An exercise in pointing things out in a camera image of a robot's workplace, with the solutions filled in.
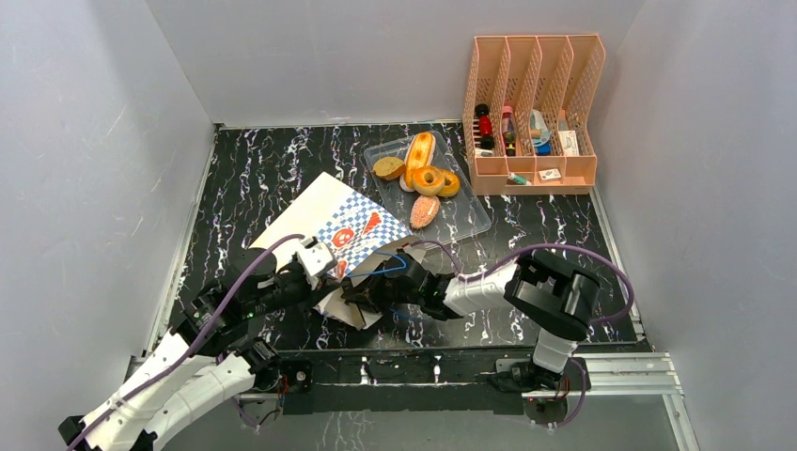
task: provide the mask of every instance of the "black marble countertop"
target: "black marble countertop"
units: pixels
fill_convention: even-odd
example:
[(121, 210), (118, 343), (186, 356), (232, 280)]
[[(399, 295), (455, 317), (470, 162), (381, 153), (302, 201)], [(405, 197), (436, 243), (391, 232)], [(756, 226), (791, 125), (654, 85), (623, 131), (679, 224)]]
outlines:
[[(175, 309), (224, 273), (227, 256), (249, 246), (322, 171), (380, 202), (361, 155), (366, 148), (427, 130), (440, 132), (467, 173), (460, 123), (244, 129), (218, 132), (211, 168), (180, 279)], [(537, 242), (582, 246), (608, 257), (598, 216), (588, 195), (480, 197), (492, 228), (450, 245), (467, 272), (494, 263), (513, 249)], [(603, 290), (595, 315), (624, 304), (617, 279), (588, 257), (567, 259), (597, 273)], [(438, 252), (429, 269), (445, 263)], [(286, 309), (254, 327), (282, 350), (409, 347), (470, 347), (534, 344), (539, 327), (512, 308), (478, 312), (464, 319), (437, 321), (415, 306), (403, 306), (364, 331), (314, 311)], [(634, 342), (629, 318), (595, 328), (591, 342)]]

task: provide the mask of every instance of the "perforated plastic divider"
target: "perforated plastic divider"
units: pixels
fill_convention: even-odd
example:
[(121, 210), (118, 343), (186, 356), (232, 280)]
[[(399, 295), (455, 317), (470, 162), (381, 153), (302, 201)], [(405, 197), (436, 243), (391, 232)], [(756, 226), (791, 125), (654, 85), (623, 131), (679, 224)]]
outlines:
[[(476, 37), (462, 111), (468, 166), (474, 192), (485, 194), (587, 194), (595, 184), (597, 157), (586, 132), (605, 50), (597, 35)], [(477, 154), (480, 137), (474, 110), (490, 105), (495, 138), (493, 156)], [(515, 114), (515, 157), (506, 157), (501, 138), (505, 104)], [(536, 156), (530, 135), (531, 111), (540, 110), (551, 132), (550, 156)], [(558, 136), (558, 115), (566, 110), (576, 131), (580, 155), (565, 156)], [(539, 171), (556, 168), (561, 179), (543, 181)], [(509, 172), (530, 185), (508, 182)]]

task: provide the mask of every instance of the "clear plastic tray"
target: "clear plastic tray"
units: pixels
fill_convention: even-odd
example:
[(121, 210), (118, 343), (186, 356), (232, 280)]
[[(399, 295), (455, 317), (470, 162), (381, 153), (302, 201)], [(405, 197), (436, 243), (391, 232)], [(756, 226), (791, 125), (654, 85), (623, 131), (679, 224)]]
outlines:
[[(421, 240), (435, 240), (445, 244), (489, 230), (492, 226), (490, 217), (474, 194), (468, 178), (451, 153), (451, 148), (448, 147), (441, 134), (431, 133), (434, 135), (435, 142), (431, 165), (456, 174), (460, 178), (460, 191), (448, 199), (441, 197), (440, 211), (431, 224), (420, 230), (413, 230), (413, 233)], [(399, 187), (397, 179), (384, 181), (376, 177), (373, 174), (373, 166), (383, 157), (397, 157), (403, 160), (413, 138), (414, 135), (367, 148), (363, 152), (368, 171), (382, 196), (382, 205), (408, 227), (410, 226), (410, 212), (413, 209), (413, 203), (418, 198), (418, 193), (405, 192)]]

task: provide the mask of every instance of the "gray wall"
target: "gray wall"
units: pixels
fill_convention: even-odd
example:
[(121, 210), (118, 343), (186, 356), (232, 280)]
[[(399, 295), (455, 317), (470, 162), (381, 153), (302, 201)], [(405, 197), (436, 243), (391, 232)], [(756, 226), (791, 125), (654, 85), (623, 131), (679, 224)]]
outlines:
[(63, 449), (118, 388), (211, 134), (143, 0), (0, 1), (0, 448)]
[(253, 126), (461, 117), (474, 35), (597, 32), (611, 58), (643, 0), (148, 3), (213, 122)]
[(648, 0), (593, 112), (646, 330), (703, 449), (793, 449), (797, 4)]
[[(268, 411), (266, 404), (263, 411)], [(314, 413), (280, 418), (259, 435), (241, 424), (226, 402), (187, 427), (164, 451), (678, 449), (662, 397), (589, 397), (579, 416), (553, 435), (532, 429), (523, 416), (492, 412)]]

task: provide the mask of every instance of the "small box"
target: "small box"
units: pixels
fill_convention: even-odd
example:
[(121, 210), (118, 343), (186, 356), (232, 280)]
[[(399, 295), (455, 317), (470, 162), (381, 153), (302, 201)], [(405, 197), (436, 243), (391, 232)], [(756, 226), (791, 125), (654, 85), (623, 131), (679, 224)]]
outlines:
[(575, 130), (559, 132), (559, 142), (562, 143), (562, 153), (566, 157), (577, 157), (579, 155), (578, 138), (575, 135)]
[(544, 171), (539, 171), (538, 174), (541, 181), (554, 181), (562, 179), (562, 174), (556, 168), (545, 169)]

